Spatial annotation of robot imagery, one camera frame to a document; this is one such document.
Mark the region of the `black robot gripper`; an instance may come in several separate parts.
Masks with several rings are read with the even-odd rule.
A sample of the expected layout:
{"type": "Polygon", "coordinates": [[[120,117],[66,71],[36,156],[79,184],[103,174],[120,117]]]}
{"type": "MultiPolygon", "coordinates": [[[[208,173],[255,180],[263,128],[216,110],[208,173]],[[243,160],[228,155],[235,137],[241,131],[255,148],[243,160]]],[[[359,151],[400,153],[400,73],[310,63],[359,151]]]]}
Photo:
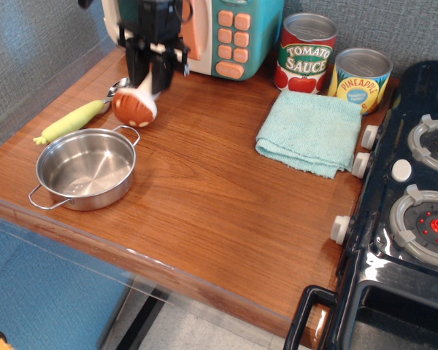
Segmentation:
{"type": "Polygon", "coordinates": [[[126,49],[131,84],[138,87],[150,70],[152,93],[171,85],[174,68],[190,73],[190,49],[180,38],[185,22],[181,1],[118,1],[117,43],[126,49]]]}

